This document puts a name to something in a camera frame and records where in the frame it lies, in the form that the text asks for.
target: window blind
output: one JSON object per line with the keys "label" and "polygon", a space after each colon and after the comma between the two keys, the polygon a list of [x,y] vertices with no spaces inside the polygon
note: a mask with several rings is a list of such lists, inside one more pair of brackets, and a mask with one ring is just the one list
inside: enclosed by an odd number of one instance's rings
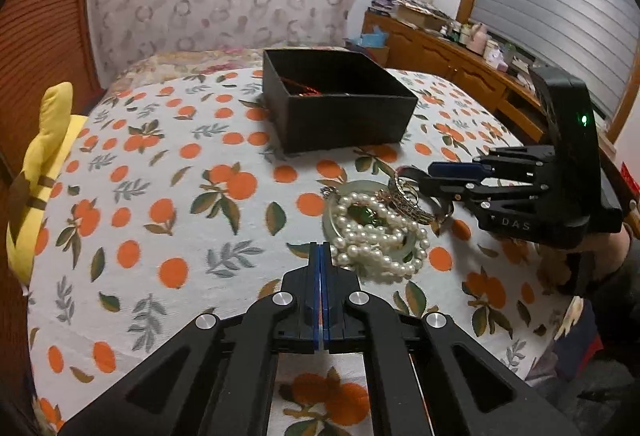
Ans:
{"label": "window blind", "polygon": [[580,77],[596,106],[615,112],[638,45],[634,0],[476,0],[471,19]]}

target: black box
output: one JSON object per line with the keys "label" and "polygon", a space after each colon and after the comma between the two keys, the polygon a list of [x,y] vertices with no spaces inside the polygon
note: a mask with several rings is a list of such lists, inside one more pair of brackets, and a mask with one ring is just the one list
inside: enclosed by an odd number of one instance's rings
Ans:
{"label": "black box", "polygon": [[[366,55],[265,50],[262,93],[284,152],[399,142],[418,102]],[[321,95],[303,96],[312,88]]]}

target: yellow plush toy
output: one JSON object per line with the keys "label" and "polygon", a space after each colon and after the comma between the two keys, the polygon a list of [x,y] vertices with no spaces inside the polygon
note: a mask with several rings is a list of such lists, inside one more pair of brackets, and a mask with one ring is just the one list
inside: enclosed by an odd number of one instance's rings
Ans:
{"label": "yellow plush toy", "polygon": [[29,286],[44,209],[66,155],[86,121],[71,114],[73,86],[50,87],[40,105],[40,131],[24,155],[22,172],[9,189],[6,252],[9,267]]}

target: metal pivot bolt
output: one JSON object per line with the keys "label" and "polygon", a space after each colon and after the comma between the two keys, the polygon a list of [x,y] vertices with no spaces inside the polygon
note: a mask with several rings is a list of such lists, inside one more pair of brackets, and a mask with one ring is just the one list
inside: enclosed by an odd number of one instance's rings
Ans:
{"label": "metal pivot bolt", "polygon": [[442,328],[447,323],[447,318],[442,313],[434,312],[427,315],[427,324],[432,328]]}
{"label": "metal pivot bolt", "polygon": [[201,330],[208,330],[216,325],[216,317],[210,313],[199,315],[196,319],[196,326]]}
{"label": "metal pivot bolt", "polygon": [[291,304],[293,296],[288,291],[279,291],[273,296],[273,302],[278,306],[286,306]]}
{"label": "metal pivot bolt", "polygon": [[369,302],[369,295],[363,291],[354,291],[349,296],[349,301],[353,302],[353,304],[357,304],[362,306],[363,304],[367,304]]}

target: wooden dresser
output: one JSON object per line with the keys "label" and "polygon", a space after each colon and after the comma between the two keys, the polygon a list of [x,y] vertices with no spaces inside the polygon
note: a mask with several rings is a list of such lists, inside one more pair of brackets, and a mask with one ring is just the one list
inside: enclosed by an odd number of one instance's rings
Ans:
{"label": "wooden dresser", "polygon": [[420,71],[451,81],[504,123],[523,143],[537,143],[546,130],[540,103],[514,77],[494,70],[479,55],[392,18],[365,14],[364,32],[388,32],[387,68]]}

